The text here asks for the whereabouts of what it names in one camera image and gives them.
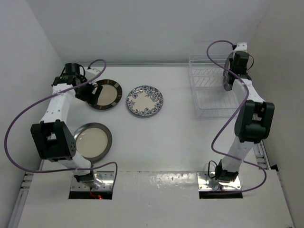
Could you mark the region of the grey rim plate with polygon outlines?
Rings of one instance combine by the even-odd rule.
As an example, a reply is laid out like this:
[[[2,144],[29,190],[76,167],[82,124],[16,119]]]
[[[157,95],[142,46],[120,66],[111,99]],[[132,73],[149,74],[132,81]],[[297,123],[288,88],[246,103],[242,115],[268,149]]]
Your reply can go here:
[[[232,61],[233,61],[233,53],[231,53],[227,57],[224,65],[225,69],[223,71],[223,86],[226,91],[232,90],[232,86],[235,80],[235,77],[227,71],[227,69],[230,70],[230,64],[232,63]]]
[[[73,134],[77,151],[90,162],[98,162],[110,151],[113,138],[111,131],[101,123],[87,123]]]

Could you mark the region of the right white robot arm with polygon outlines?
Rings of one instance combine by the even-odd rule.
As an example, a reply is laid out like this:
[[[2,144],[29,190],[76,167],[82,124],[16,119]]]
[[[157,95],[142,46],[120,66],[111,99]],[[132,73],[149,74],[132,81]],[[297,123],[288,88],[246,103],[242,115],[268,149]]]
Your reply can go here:
[[[235,51],[228,56],[223,73],[223,86],[232,91],[241,107],[237,110],[234,126],[235,139],[228,154],[220,160],[215,169],[215,180],[232,182],[238,176],[240,165],[255,144],[269,136],[275,105],[266,102],[255,90],[247,73],[250,55]]]

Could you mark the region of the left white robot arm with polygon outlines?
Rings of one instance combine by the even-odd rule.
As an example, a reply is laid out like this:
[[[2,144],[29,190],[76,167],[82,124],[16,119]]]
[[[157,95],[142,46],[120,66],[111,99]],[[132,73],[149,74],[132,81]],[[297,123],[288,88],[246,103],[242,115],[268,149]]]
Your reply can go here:
[[[81,69],[83,67],[77,63],[65,64],[61,75],[53,81],[47,111],[39,123],[31,126],[30,131],[41,159],[71,169],[77,182],[89,189],[98,189],[101,182],[95,177],[93,164],[77,151],[76,141],[66,125],[74,98],[95,105],[103,89],[91,83],[102,74],[101,71],[89,66],[81,73]]]

